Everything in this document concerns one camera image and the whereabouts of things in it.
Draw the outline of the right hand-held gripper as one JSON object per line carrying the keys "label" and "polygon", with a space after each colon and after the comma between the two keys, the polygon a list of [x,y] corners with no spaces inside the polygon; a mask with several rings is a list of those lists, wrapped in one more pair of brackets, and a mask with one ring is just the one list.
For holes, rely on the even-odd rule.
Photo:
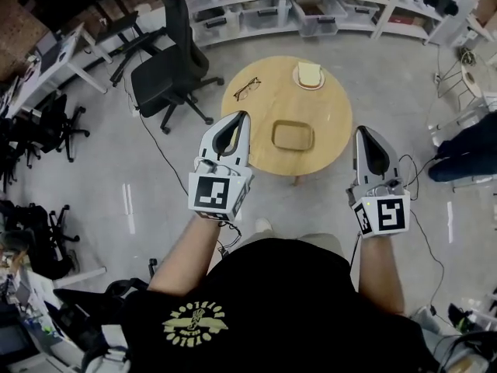
{"label": "right hand-held gripper", "polygon": [[[409,229],[410,193],[398,174],[398,157],[378,132],[359,126],[354,135],[356,184],[346,190],[364,238],[395,235]],[[367,190],[366,184],[373,188]]]}

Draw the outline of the black-rimmed eyeglasses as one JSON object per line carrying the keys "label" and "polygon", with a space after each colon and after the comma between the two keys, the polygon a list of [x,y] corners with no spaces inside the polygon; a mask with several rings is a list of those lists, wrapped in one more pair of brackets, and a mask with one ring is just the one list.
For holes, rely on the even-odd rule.
{"label": "black-rimmed eyeglasses", "polygon": [[244,100],[251,91],[256,90],[260,85],[261,81],[255,77],[252,78],[246,85],[241,87],[235,94],[234,98],[237,102]]}

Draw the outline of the slice of bread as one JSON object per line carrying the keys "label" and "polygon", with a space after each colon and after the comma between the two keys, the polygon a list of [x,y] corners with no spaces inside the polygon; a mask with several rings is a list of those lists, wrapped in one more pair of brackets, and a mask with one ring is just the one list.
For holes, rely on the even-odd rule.
{"label": "slice of bread", "polygon": [[321,83],[321,66],[307,62],[297,64],[298,83],[303,87],[317,88]]}

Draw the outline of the black television stand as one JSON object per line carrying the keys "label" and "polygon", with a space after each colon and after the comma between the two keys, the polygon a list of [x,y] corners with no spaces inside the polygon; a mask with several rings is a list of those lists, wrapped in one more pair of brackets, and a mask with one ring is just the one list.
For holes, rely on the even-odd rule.
{"label": "black television stand", "polygon": [[[121,47],[118,47],[112,54],[110,54],[110,56],[115,54],[122,54],[124,56],[123,60],[120,62],[120,65],[109,79],[113,87],[116,87],[121,81],[125,67],[135,54],[144,51],[153,57],[161,51],[155,45],[155,41],[158,37],[164,35],[165,28],[162,27],[154,32],[144,33],[139,25],[137,25],[137,17],[138,12],[135,11],[124,15],[116,21],[108,19],[106,29],[99,32],[96,37],[96,45],[99,45],[114,36],[118,36],[123,42]],[[125,30],[134,30],[137,36],[133,40],[128,40],[124,36]]]}

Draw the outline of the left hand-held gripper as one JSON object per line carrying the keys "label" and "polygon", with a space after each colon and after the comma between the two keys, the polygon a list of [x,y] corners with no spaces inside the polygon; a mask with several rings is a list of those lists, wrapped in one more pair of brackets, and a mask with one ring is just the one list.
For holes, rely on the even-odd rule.
{"label": "left hand-held gripper", "polygon": [[233,222],[240,215],[253,179],[246,166],[250,126],[249,114],[241,110],[221,118],[203,135],[188,183],[188,208],[201,218]]}

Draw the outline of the high-back black office chair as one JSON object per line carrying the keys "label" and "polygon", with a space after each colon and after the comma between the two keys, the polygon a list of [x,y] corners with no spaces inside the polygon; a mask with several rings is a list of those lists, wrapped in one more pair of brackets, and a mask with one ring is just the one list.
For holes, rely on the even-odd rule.
{"label": "high-back black office chair", "polygon": [[207,78],[209,61],[193,41],[186,0],[162,0],[165,7],[165,32],[173,45],[161,50],[137,66],[130,79],[137,108],[141,116],[153,117],[165,111],[160,128],[167,127],[177,106],[187,104],[203,122],[211,125],[214,119],[205,116],[196,105],[193,92],[206,85],[223,85],[221,77]]}

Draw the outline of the round wooden table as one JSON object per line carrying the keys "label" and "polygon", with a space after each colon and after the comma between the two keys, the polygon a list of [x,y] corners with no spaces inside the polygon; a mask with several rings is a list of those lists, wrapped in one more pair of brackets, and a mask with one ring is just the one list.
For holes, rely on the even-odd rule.
{"label": "round wooden table", "polygon": [[[299,181],[331,165],[345,150],[353,132],[353,112],[345,89],[326,69],[325,84],[316,90],[299,87],[292,72],[300,58],[272,56],[244,67],[228,84],[222,116],[245,110],[251,117],[250,164],[266,173]],[[234,94],[252,78],[262,83],[239,102]],[[292,152],[272,141],[276,120],[294,120],[314,129],[312,149]]]}

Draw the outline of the white desk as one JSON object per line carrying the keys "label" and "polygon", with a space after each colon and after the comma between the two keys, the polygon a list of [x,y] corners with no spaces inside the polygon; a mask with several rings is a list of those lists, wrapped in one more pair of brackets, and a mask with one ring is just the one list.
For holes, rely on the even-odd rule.
{"label": "white desk", "polygon": [[13,118],[21,111],[34,113],[36,103],[30,103],[30,99],[40,90],[48,93],[55,91],[60,94],[59,84],[54,80],[57,74],[64,70],[71,71],[94,89],[105,94],[108,89],[91,76],[86,69],[77,64],[74,59],[75,50],[81,38],[89,44],[94,55],[109,64],[113,63],[111,56],[96,44],[95,39],[85,29],[84,23],[81,23],[61,41],[61,50],[56,61],[48,69],[42,72],[39,61],[31,65],[19,81],[13,82],[8,92],[0,99],[0,117]]}

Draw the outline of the black printed t-shirt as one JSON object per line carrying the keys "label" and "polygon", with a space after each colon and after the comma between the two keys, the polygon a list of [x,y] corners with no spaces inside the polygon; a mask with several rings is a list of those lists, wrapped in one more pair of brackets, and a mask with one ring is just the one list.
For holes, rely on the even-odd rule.
{"label": "black printed t-shirt", "polygon": [[183,297],[129,295],[129,373],[436,373],[412,320],[356,292],[341,256],[293,239],[236,249]]}

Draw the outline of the white shelving unit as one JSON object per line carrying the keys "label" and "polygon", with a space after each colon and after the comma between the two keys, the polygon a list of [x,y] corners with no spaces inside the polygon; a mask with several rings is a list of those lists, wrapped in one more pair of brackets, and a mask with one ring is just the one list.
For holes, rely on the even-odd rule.
{"label": "white shelving unit", "polygon": [[374,31],[340,30],[338,32],[364,32],[375,40],[384,34],[399,35],[419,39],[424,44],[444,47],[460,46],[467,39],[478,35],[476,31],[478,22],[474,18],[474,11],[481,0],[452,1],[456,2],[459,7],[459,13],[456,16],[440,16],[436,12],[423,11],[404,0],[388,0],[386,5],[382,5],[375,12]]}

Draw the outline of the black and green shoe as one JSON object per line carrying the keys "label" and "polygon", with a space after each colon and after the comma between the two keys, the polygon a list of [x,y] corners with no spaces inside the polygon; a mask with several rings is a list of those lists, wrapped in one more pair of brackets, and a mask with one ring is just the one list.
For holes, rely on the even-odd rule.
{"label": "black and green shoe", "polygon": [[482,330],[476,322],[470,320],[472,315],[472,312],[470,311],[465,311],[455,304],[450,303],[447,313],[452,326],[462,334],[479,332]]}

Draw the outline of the white metal frame stool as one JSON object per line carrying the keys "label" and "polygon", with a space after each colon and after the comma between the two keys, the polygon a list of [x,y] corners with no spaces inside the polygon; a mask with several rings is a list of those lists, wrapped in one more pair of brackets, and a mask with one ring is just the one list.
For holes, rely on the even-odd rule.
{"label": "white metal frame stool", "polygon": [[455,62],[436,73],[434,82],[437,99],[455,105],[451,118],[429,126],[436,147],[497,111],[497,63],[488,63],[468,47],[456,49]]}

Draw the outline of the person's left forearm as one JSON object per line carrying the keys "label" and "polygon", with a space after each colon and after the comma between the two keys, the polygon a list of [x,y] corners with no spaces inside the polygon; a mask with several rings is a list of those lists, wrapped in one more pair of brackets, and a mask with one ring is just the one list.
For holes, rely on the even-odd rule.
{"label": "person's left forearm", "polygon": [[217,221],[194,216],[158,267],[149,291],[184,296],[207,275],[221,228]]}

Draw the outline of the small black office chair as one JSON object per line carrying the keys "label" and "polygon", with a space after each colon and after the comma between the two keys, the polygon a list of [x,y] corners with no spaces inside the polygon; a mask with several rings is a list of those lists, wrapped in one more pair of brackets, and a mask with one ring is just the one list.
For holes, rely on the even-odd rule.
{"label": "small black office chair", "polygon": [[40,205],[15,206],[10,200],[0,200],[0,260],[5,253],[13,263],[29,259],[32,271],[51,280],[80,271],[75,251],[68,250],[64,241],[77,242],[63,234],[62,219],[53,218]]}
{"label": "small black office chair", "polygon": [[44,97],[36,108],[41,108],[40,116],[29,113],[24,119],[26,125],[27,140],[37,145],[43,153],[53,150],[62,152],[65,146],[67,160],[73,162],[75,158],[71,155],[73,137],[83,134],[86,138],[90,131],[78,127],[82,114],[86,112],[83,106],[75,107],[71,117],[66,114],[67,95],[56,92]]}

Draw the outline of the beige trousers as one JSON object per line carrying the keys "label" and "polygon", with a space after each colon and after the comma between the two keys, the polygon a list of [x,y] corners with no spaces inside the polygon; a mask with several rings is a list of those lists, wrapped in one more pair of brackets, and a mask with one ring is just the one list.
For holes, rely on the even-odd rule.
{"label": "beige trousers", "polygon": [[238,248],[267,258],[295,262],[299,259],[340,259],[346,263],[340,241],[328,233],[311,233],[297,238],[286,238],[272,229],[256,232]]}

